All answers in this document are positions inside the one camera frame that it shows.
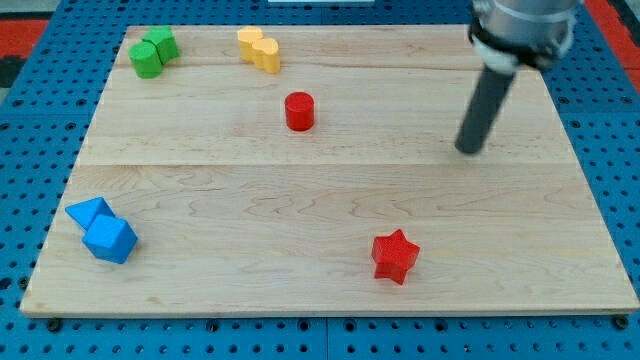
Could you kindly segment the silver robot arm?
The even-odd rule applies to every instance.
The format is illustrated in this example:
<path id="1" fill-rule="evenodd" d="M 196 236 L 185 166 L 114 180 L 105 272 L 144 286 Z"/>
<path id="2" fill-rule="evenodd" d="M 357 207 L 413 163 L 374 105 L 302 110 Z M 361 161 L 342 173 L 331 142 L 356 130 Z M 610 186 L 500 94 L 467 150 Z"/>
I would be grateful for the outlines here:
<path id="1" fill-rule="evenodd" d="M 468 39 L 483 69 L 457 133 L 459 152 L 474 155 L 483 149 L 522 66 L 546 72 L 566 56 L 582 4 L 582 0 L 472 0 Z"/>

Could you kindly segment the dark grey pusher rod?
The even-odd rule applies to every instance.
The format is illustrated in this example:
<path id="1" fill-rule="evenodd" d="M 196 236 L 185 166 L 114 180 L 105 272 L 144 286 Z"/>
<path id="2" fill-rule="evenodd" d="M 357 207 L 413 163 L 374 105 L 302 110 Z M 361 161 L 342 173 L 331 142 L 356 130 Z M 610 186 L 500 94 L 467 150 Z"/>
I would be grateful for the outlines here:
<path id="1" fill-rule="evenodd" d="M 473 155 L 483 149 L 514 79 L 514 72 L 483 68 L 457 133 L 455 147 L 459 152 Z"/>

